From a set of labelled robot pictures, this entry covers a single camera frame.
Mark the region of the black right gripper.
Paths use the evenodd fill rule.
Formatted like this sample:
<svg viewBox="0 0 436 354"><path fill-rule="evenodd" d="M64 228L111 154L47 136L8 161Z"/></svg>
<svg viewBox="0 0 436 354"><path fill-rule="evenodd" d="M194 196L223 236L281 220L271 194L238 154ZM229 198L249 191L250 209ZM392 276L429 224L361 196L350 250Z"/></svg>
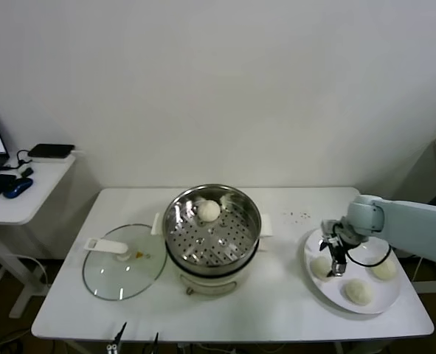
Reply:
<svg viewBox="0 0 436 354"><path fill-rule="evenodd" d="M342 277L347 267L346 254L349 250L360 246L365 241L365 236L356 233L345 219L324 220L321 223L321 231L319 251L328 249L332 258L327 277Z"/></svg>

